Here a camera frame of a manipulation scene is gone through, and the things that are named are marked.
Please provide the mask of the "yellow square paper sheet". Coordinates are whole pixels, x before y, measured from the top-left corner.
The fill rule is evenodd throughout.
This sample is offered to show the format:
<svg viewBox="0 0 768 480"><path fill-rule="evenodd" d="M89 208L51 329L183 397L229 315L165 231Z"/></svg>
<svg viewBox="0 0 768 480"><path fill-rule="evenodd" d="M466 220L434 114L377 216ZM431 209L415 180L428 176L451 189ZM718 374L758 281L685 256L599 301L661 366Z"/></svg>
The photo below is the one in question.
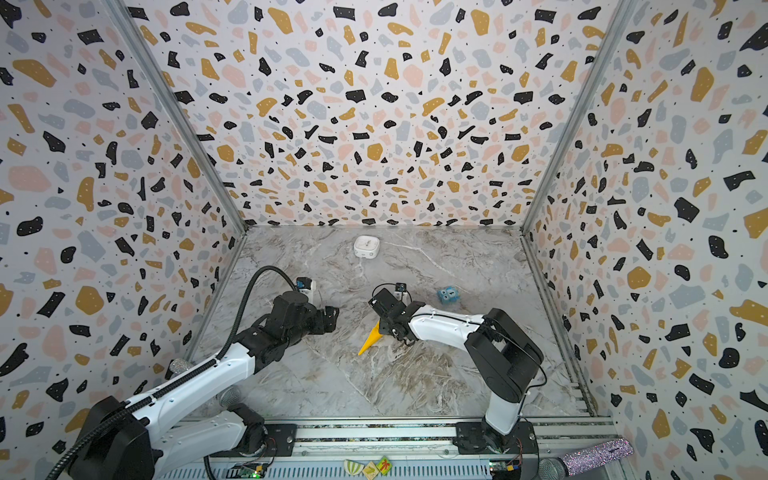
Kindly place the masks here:
<svg viewBox="0 0 768 480"><path fill-rule="evenodd" d="M380 323L377 322L375 326L371 329L370 333L368 334L365 342L363 343L362 347L358 352L358 355L359 356L363 355L367 350L369 350L378 341L380 341L382 337L383 335L380 332Z"/></svg>

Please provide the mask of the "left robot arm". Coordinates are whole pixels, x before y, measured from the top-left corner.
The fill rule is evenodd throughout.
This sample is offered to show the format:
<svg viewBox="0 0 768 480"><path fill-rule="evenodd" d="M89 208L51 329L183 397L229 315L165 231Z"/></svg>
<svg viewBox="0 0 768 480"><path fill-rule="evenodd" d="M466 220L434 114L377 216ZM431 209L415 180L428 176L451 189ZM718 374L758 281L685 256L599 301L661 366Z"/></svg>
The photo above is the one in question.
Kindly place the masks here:
<svg viewBox="0 0 768 480"><path fill-rule="evenodd" d="M236 334L225 352L145 394L99 401L49 478L67 473L73 479L156 479L215 453L250 454L267 448L263 417L241 401L212 418L180 422L208 400L280 361L305 336L333 332L338 317L338 308L318 308L301 292L279 295L271 311Z"/></svg>

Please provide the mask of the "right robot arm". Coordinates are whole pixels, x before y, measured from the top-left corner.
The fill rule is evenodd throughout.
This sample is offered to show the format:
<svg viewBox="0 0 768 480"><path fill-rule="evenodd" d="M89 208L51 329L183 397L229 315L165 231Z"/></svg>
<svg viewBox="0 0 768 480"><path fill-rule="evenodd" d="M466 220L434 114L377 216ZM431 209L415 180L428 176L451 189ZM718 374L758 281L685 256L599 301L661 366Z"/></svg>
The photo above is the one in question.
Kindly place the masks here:
<svg viewBox="0 0 768 480"><path fill-rule="evenodd" d="M544 355L503 310L485 315L448 312L421 301L406 303L384 285L372 291L369 306L379 317L360 351L390 336L406 346L439 343L467 353L491 395L482 421L472 434L460 434L457 446L480 453L506 453L517 444L513 430L521 419L529 390L548 380Z"/></svg>

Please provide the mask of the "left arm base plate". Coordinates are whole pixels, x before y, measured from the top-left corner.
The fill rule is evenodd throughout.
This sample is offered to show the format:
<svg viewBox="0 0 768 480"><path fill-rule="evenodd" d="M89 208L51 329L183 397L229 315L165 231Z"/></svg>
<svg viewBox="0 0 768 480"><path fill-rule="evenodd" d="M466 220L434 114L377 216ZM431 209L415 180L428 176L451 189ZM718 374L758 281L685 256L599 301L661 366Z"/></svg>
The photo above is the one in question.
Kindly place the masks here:
<svg viewBox="0 0 768 480"><path fill-rule="evenodd" d="M212 457L255 460L290 457L293 454L297 430L296 424L289 423L249 427L235 447L216 452Z"/></svg>

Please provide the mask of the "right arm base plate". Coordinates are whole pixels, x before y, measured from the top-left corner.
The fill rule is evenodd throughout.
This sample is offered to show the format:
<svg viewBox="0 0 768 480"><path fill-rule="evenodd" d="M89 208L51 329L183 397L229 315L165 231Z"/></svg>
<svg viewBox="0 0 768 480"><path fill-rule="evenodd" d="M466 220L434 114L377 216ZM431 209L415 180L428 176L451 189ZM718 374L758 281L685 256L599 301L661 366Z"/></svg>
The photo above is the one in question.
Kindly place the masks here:
<svg viewBox="0 0 768 480"><path fill-rule="evenodd" d="M480 422L459 422L455 426L456 436L453 444L462 455L520 455L535 454L539 451L533 425L527 421L518 421L505 435Z"/></svg>

